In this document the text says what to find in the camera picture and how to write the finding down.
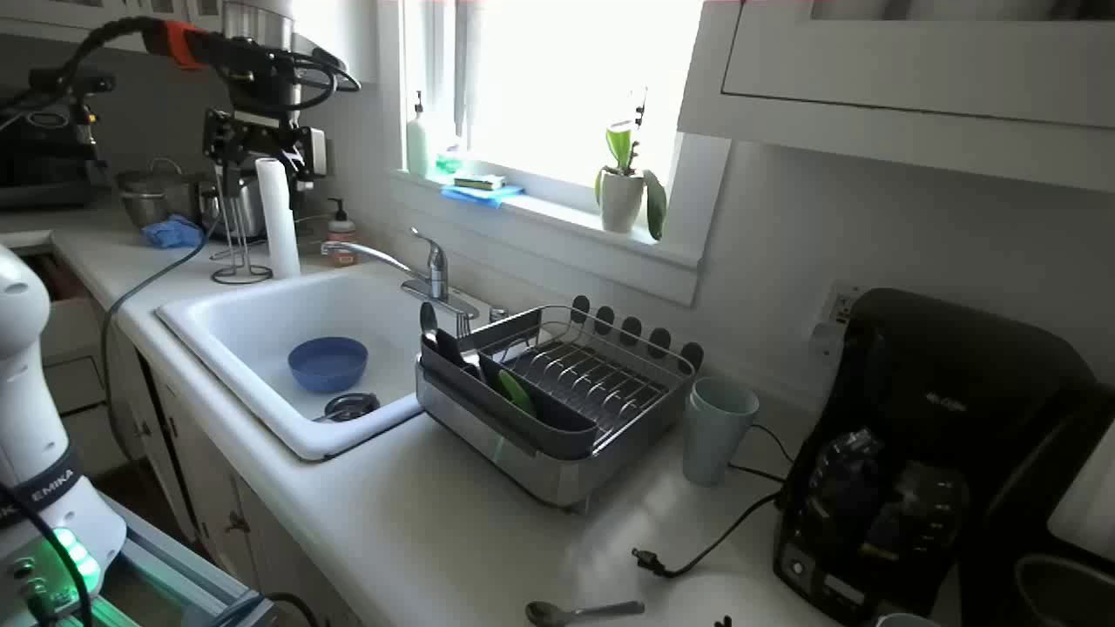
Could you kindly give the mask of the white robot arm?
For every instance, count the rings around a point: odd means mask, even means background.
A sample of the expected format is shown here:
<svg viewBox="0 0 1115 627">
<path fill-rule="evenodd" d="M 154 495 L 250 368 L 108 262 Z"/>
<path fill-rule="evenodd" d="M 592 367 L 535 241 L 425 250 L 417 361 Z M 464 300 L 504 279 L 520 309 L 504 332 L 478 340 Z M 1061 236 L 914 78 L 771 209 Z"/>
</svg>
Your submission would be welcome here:
<svg viewBox="0 0 1115 627">
<path fill-rule="evenodd" d="M 328 135 L 278 111 L 210 111 L 201 148 L 216 167 L 220 209 L 240 202 L 255 177 L 270 249 L 270 275 L 296 275 L 291 188 L 328 174 Z M 40 374 L 40 332 L 50 329 L 46 282 L 11 250 L 0 250 L 0 490 L 2 562 L 12 565 L 21 526 L 73 529 L 111 565 L 124 543 L 124 524 L 91 488 L 73 460 L 69 437 Z"/>
</svg>

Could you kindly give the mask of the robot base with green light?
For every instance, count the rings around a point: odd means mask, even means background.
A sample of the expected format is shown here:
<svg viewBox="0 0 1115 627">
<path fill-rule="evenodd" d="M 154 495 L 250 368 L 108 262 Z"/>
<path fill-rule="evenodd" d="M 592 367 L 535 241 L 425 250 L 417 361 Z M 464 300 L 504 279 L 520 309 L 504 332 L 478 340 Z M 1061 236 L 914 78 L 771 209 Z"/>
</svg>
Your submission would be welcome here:
<svg viewBox="0 0 1115 627">
<path fill-rule="evenodd" d="M 275 602 L 118 501 L 120 541 L 2 501 L 0 627 L 268 627 Z"/>
</svg>

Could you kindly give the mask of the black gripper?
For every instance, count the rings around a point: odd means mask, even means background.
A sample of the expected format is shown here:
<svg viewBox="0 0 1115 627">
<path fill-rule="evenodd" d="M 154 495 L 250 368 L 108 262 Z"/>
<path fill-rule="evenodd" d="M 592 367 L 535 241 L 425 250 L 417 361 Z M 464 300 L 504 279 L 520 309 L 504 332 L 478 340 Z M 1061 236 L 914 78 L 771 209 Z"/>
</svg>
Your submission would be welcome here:
<svg viewBox="0 0 1115 627">
<path fill-rule="evenodd" d="M 210 109 L 201 121 L 201 154 L 212 163 L 244 163 L 250 154 L 275 157 L 296 180 L 331 171 L 328 131 L 290 119 Z"/>
</svg>

